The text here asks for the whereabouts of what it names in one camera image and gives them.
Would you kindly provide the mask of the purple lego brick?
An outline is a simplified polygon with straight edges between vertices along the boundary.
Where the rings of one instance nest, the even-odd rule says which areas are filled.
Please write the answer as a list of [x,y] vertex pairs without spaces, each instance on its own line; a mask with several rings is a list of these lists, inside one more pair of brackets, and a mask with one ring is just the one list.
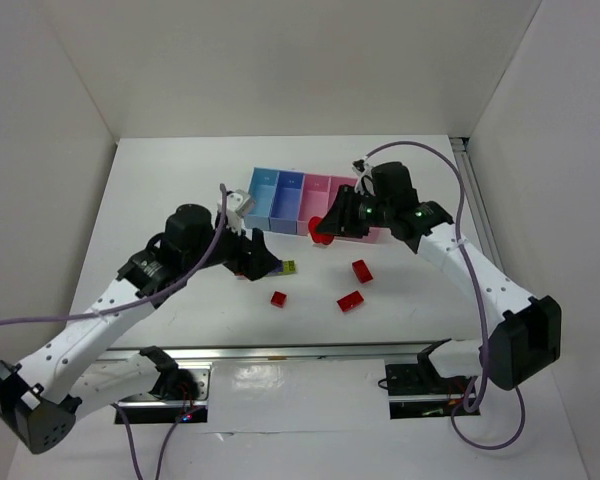
[[284,275],[286,273],[285,264],[281,262],[269,275]]

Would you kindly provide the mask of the red rounded lego brick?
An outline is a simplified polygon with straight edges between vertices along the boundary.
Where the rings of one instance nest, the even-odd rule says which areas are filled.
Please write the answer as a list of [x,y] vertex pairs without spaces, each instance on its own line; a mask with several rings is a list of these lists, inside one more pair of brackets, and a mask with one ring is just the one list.
[[308,221],[308,234],[315,245],[328,246],[334,241],[334,236],[330,234],[319,233],[317,231],[317,227],[321,221],[321,217],[313,216]]

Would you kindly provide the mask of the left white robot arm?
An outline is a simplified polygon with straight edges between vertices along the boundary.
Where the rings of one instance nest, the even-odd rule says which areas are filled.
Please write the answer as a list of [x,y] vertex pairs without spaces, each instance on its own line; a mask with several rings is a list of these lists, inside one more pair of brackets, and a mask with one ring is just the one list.
[[192,403],[198,380],[157,346],[143,347],[117,365],[94,363],[184,288],[188,273],[222,265],[255,281],[280,263],[261,230],[245,232],[241,215],[228,208],[213,215],[200,205],[179,206],[164,231],[118,270],[85,318],[69,321],[15,364],[0,360],[0,418],[38,455],[57,446],[77,421],[126,397]]

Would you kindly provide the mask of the lime green lego brick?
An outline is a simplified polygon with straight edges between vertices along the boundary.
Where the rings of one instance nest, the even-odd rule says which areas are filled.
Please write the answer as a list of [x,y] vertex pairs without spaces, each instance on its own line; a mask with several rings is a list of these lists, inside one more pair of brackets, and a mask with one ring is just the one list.
[[296,262],[294,260],[283,260],[280,262],[278,273],[280,275],[292,275],[297,273]]

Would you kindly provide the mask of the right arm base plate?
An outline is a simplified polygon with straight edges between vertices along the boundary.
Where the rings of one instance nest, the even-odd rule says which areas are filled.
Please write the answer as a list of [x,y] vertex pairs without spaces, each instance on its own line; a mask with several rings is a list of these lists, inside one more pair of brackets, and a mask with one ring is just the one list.
[[427,377],[416,364],[387,364],[377,386],[388,395],[391,420],[450,417],[469,379]]

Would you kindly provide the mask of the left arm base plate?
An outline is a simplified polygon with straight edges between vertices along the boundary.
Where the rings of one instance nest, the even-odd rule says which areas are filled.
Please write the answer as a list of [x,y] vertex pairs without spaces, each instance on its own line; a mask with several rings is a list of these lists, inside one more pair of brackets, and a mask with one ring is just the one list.
[[179,367],[189,372],[195,386],[180,380],[166,394],[149,392],[124,398],[118,405],[131,425],[167,425],[180,416],[184,424],[208,421],[211,364],[184,362]]

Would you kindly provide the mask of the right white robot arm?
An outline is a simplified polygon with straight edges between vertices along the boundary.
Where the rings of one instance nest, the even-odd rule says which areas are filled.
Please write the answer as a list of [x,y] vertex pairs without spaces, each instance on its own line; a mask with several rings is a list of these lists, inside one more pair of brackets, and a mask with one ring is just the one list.
[[560,358],[562,310],[555,299],[514,283],[440,204],[420,201],[403,164],[372,167],[358,160],[353,168],[355,185],[338,188],[316,233],[361,239],[373,228],[387,229],[476,304],[478,339],[442,340],[422,351],[422,363],[435,376],[485,375],[510,391]]

